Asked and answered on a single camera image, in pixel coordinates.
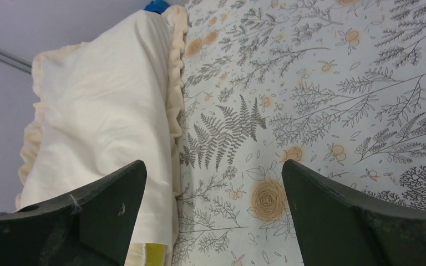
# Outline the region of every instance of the botanical print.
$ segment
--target botanical print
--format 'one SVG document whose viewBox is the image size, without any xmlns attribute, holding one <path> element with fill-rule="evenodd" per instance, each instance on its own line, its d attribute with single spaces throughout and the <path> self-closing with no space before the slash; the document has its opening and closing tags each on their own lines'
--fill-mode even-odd
<svg viewBox="0 0 426 266">
<path fill-rule="evenodd" d="M 173 265 L 302 265 L 294 160 L 426 211 L 426 0 L 182 0 Z"/>
</svg>

